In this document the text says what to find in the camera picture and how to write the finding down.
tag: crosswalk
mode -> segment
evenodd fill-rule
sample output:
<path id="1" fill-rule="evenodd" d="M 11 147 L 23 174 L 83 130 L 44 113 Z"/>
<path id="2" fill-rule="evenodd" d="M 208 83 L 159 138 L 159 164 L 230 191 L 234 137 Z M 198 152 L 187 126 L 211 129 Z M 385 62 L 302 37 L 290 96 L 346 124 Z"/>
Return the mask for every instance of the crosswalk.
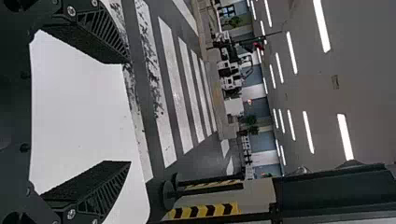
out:
<path id="1" fill-rule="evenodd" d="M 149 6 L 144 1 L 135 0 L 139 4 L 136 10 L 139 22 L 139 30 L 142 36 L 143 51 L 146 56 L 146 67 L 150 82 L 151 97 L 156 103 L 155 114 L 157 120 L 158 134 L 160 136 L 165 168 L 177 160 L 172 128 L 169 121 L 168 107 L 163 90 L 163 78 L 158 60 L 158 53 L 152 29 Z"/>
<path id="2" fill-rule="evenodd" d="M 177 113 L 178 130 L 181 136 L 183 152 L 187 153 L 193 148 L 189 119 L 187 117 L 186 104 L 184 101 L 183 89 L 181 86 L 180 73 L 177 66 L 177 56 L 173 40 L 172 30 L 160 19 L 161 33 L 163 37 L 163 51 L 171 81 L 172 95 Z"/>
<path id="3" fill-rule="evenodd" d="M 184 17 L 184 22 L 187 22 L 198 35 L 196 21 L 184 1 L 173 2 Z M 151 97 L 154 101 L 163 164 L 164 168 L 167 168 L 177 161 L 176 136 L 180 136 L 183 154 L 186 154 L 194 148 L 193 141 L 200 144 L 217 131 L 211 90 L 204 61 L 193 49 L 196 46 L 190 46 L 189 42 L 183 40 L 185 36 L 177 36 L 177 32 L 172 30 L 172 24 L 166 23 L 163 18 L 151 15 L 149 5 L 144 0 L 134 0 L 134 3 Z M 164 55 L 164 64 L 160 55 Z M 164 79 L 163 76 L 169 76 L 169 79 Z M 166 83 L 167 80 L 170 82 L 171 90 L 165 89 L 165 86 L 169 85 Z M 167 98 L 165 93 L 169 91 L 172 92 L 172 97 Z M 171 125 L 170 113 L 173 111 L 177 118 L 177 131 L 172 130 L 172 127 L 176 127 L 175 124 Z M 145 181 L 148 182 L 154 177 L 151 166 L 156 164 L 150 162 L 153 160 L 149 157 L 142 116 L 134 113 L 133 117 L 135 127 L 139 127 L 136 128 L 137 132 L 142 131 L 136 135 L 136 138 L 141 142 L 140 159 Z"/>
<path id="4" fill-rule="evenodd" d="M 210 135 L 212 134 L 212 131 L 210 130 L 209 116 L 207 114 L 204 85 L 202 84 L 201 72 L 198 65 L 198 58 L 193 50 L 191 51 L 191 57 L 192 57 L 192 63 L 194 64 L 195 80 L 197 81 L 197 85 L 198 85 L 199 99 L 201 100 L 201 107 L 203 109 L 203 114 L 204 114 L 206 133 L 207 135 Z"/>

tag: yellow and black striped barrier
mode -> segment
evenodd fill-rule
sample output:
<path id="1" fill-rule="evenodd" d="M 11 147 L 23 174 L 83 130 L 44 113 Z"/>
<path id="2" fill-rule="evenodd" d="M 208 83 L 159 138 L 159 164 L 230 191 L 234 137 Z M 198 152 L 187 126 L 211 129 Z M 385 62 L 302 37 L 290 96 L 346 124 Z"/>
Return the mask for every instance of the yellow and black striped barrier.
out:
<path id="1" fill-rule="evenodd" d="M 241 211 L 238 209 L 238 203 L 219 203 L 172 209 L 168 213 L 168 217 L 170 220 L 176 220 L 190 218 L 224 217 L 240 214 Z"/>
<path id="2" fill-rule="evenodd" d="M 215 188 L 215 187 L 236 185 L 236 184 L 240 184 L 240 183 L 242 183 L 242 181 L 240 179 L 224 180 L 224 181 L 218 181 L 218 182 L 212 182 L 212 183 L 188 185 L 186 188 L 184 188 L 184 190 L 207 189 L 207 188 Z"/>

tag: tree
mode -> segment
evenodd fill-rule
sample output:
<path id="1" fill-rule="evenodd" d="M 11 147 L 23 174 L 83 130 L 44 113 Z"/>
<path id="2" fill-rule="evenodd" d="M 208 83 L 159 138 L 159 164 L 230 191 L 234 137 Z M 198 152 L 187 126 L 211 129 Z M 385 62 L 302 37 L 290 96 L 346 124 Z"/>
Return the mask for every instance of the tree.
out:
<path id="1" fill-rule="evenodd" d="M 248 130 L 249 134 L 252 134 L 252 135 L 259 134 L 259 127 L 258 126 L 251 126 L 247 130 Z"/>
<path id="2" fill-rule="evenodd" d="M 255 115 L 249 115 L 246 117 L 241 118 L 241 123 L 246 123 L 246 125 L 250 126 L 257 122 L 257 118 Z"/>
<path id="3" fill-rule="evenodd" d="M 232 18 L 230 18 L 229 20 L 227 20 L 226 22 L 224 22 L 224 24 L 222 24 L 221 26 L 226 26 L 226 25 L 230 25 L 233 28 L 236 28 L 239 23 L 241 23 L 242 20 L 240 17 L 238 16 L 234 16 Z"/>

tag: bolt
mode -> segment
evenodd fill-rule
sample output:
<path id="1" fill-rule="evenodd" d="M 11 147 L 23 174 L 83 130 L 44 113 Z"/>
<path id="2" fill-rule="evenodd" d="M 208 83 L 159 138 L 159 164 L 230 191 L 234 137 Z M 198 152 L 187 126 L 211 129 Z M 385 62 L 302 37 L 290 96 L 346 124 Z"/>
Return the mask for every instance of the bolt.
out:
<path id="1" fill-rule="evenodd" d="M 26 152 L 30 151 L 30 149 L 31 149 L 30 145 L 24 143 L 24 144 L 22 144 L 21 147 L 20 147 L 20 152 L 21 152 L 21 153 L 26 153 Z"/>
<path id="2" fill-rule="evenodd" d="M 69 16 L 71 16 L 71 17 L 76 16 L 76 10 L 72 6 L 67 7 L 67 13 L 69 13 Z"/>
<path id="3" fill-rule="evenodd" d="M 67 219 L 71 220 L 76 216 L 76 210 L 75 209 L 70 209 L 70 211 L 67 213 Z"/>

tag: road marking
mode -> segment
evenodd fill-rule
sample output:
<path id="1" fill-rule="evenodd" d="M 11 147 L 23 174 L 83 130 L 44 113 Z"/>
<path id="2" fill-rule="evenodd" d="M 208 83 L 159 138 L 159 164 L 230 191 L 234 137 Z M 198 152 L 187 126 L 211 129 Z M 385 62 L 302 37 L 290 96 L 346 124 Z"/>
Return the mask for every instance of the road marking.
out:
<path id="1" fill-rule="evenodd" d="M 202 106 L 202 112 L 204 113 L 204 122 L 205 122 L 205 127 L 206 127 L 206 133 L 207 133 L 207 136 L 209 136 L 210 134 L 212 134 L 212 130 L 210 129 L 209 115 L 207 113 L 204 85 L 202 84 L 201 72 L 199 70 L 198 57 L 193 50 L 191 51 L 191 57 L 192 57 L 192 62 L 194 64 L 195 79 L 197 80 L 199 98 L 201 100 L 201 106 Z"/>
<path id="2" fill-rule="evenodd" d="M 124 80 L 128 93 L 128 100 L 131 108 L 132 120 L 134 121 L 134 135 L 136 136 L 137 149 L 139 151 L 140 162 L 142 164 L 143 177 L 145 182 L 149 182 L 153 177 L 151 161 L 149 159 L 149 147 L 146 140 L 145 128 L 143 125 L 142 111 L 140 105 L 137 103 L 138 96 L 135 93 L 136 81 L 134 79 L 134 70 L 129 65 L 129 69 L 124 68 Z"/>
<path id="3" fill-rule="evenodd" d="M 155 46 L 154 33 L 152 31 L 149 6 L 141 0 L 135 0 L 137 20 L 143 50 L 146 56 L 146 67 L 150 82 L 151 96 L 154 100 L 158 134 L 160 136 L 161 149 L 163 152 L 163 162 L 165 168 L 177 160 L 175 144 L 172 135 L 171 124 L 168 115 L 168 108 L 163 92 L 163 80 L 158 63 L 158 54 Z"/>
<path id="4" fill-rule="evenodd" d="M 184 102 L 183 89 L 181 87 L 180 73 L 178 72 L 175 43 L 172 30 L 160 19 L 161 34 L 163 36 L 163 51 L 165 52 L 166 65 L 171 81 L 172 95 L 177 114 L 178 130 L 180 132 L 183 152 L 187 153 L 193 148 L 189 119 L 187 117 L 186 104 Z"/>
<path id="5" fill-rule="evenodd" d="M 195 18 L 192 16 L 189 8 L 186 6 L 186 3 L 183 0 L 173 0 L 177 9 L 180 11 L 181 15 L 183 15 L 184 19 L 186 19 L 187 23 L 191 27 L 191 29 L 198 35 L 197 22 Z"/>
<path id="6" fill-rule="evenodd" d="M 208 83 L 207 83 L 207 76 L 206 76 L 206 69 L 205 69 L 205 64 L 202 59 L 201 61 L 201 68 L 204 76 L 204 83 L 205 83 L 205 88 L 206 88 L 206 97 L 207 101 L 209 102 L 209 111 L 210 111 L 210 118 L 212 119 L 212 128 L 213 132 L 216 132 L 218 130 L 216 126 L 216 119 L 215 119 L 215 114 L 213 112 L 213 104 L 212 104 L 212 90 L 210 89 Z"/>
<path id="7" fill-rule="evenodd" d="M 198 107 L 197 97 L 196 97 L 196 90 L 194 86 L 194 81 L 192 79 L 192 71 L 191 71 L 191 64 L 190 64 L 190 57 L 189 52 L 187 50 L 187 45 L 184 43 L 182 39 L 178 39 L 178 43 L 180 45 L 180 52 L 181 58 L 183 61 L 184 66 L 184 73 L 186 75 L 187 87 L 189 89 L 189 96 L 191 102 L 191 110 L 192 110 L 192 117 L 194 119 L 194 126 L 195 131 L 197 133 L 198 142 L 201 143 L 204 141 L 204 131 L 202 128 L 200 111 Z"/>

